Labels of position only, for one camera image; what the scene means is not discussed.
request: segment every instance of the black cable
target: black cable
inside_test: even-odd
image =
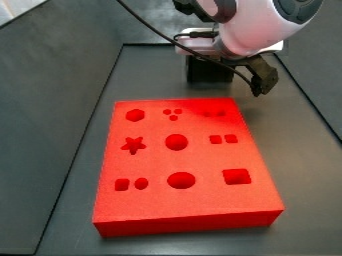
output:
[[[253,85],[253,83],[250,82],[249,78],[240,72],[237,71],[233,67],[230,67],[229,65],[224,64],[222,62],[209,58],[206,55],[198,53],[197,51],[191,50],[190,48],[187,48],[185,45],[182,45],[181,43],[178,43],[175,40],[173,40],[170,37],[167,37],[157,28],[154,28],[147,22],[146,20],[134,12],[134,10],[125,4],[125,2],[122,0],[117,0],[118,3],[123,6],[123,8],[131,13],[131,15],[146,25],[147,28],[150,28],[161,37],[163,37],[173,45],[178,46],[181,49],[183,49],[185,51],[187,51],[189,53],[194,54],[197,57],[199,57],[201,59],[215,63],[217,65],[228,68],[232,72],[234,72],[242,79],[244,81],[250,85],[252,88],[254,88],[256,86]]]
[[[174,40],[178,41],[178,38],[179,38],[181,36],[190,36],[190,34],[185,34],[185,33],[177,34],[177,35],[174,36]]]

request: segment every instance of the red shape sorter block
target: red shape sorter block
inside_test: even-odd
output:
[[[284,209],[233,99],[117,103],[93,219],[103,237],[269,226]]]

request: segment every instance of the gray surface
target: gray surface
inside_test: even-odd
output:
[[[257,99],[241,79],[224,90],[190,89],[173,47],[125,47],[38,255],[342,254],[341,143],[280,62],[268,60],[282,81]],[[103,240],[91,216],[114,102],[222,96],[237,99],[285,201],[277,223],[272,228]]]
[[[203,23],[195,14],[187,16],[178,12],[173,0],[125,0],[125,3],[170,37],[174,37],[186,28],[213,26],[213,23]],[[115,0],[113,0],[113,4],[115,5],[113,15],[119,24],[118,33],[125,43],[167,43],[131,16]]]
[[[280,54],[293,77],[342,139],[342,1],[326,0],[310,25]]]
[[[0,253],[40,241],[122,48],[113,8],[50,1],[0,30]]]

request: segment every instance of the small circular hole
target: small circular hole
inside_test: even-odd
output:
[[[175,114],[177,115],[181,115],[183,113],[183,110],[179,108],[179,109],[175,109]]]
[[[189,172],[177,172],[167,179],[169,185],[175,189],[189,189],[195,185],[197,178]]]
[[[141,178],[134,183],[135,188],[139,190],[145,190],[149,186],[149,180],[146,178]]]
[[[187,147],[187,145],[187,138],[181,134],[173,134],[166,138],[166,146],[171,150],[181,151]]]
[[[175,116],[175,115],[170,116],[170,120],[171,121],[177,121],[178,120],[178,116]]]
[[[166,115],[171,115],[173,111],[171,111],[170,109],[166,109],[166,110],[163,111],[163,113],[165,113]]]

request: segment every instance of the star-shaped hole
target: star-shaped hole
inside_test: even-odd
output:
[[[126,145],[122,147],[122,150],[130,150],[131,155],[135,155],[139,149],[146,149],[146,145],[142,142],[143,137],[137,139],[126,138]]]

